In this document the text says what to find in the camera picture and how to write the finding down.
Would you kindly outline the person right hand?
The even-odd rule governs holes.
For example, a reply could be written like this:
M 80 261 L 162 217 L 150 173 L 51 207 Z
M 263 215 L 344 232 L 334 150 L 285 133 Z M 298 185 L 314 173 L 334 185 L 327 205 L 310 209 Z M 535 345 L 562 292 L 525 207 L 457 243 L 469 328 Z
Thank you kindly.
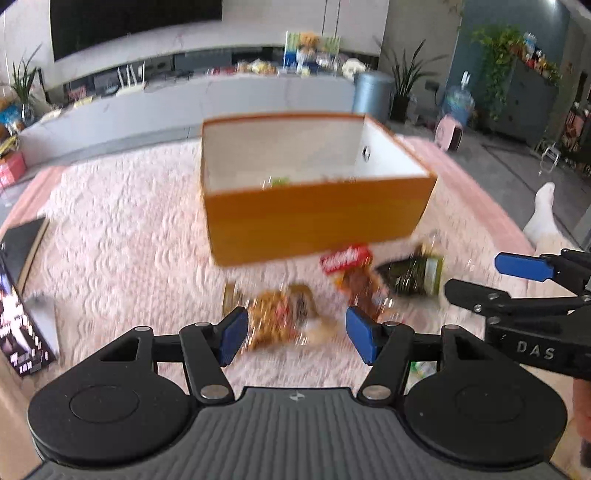
M 591 442 L 591 383 L 582 379 L 573 381 L 573 409 L 579 435 Z

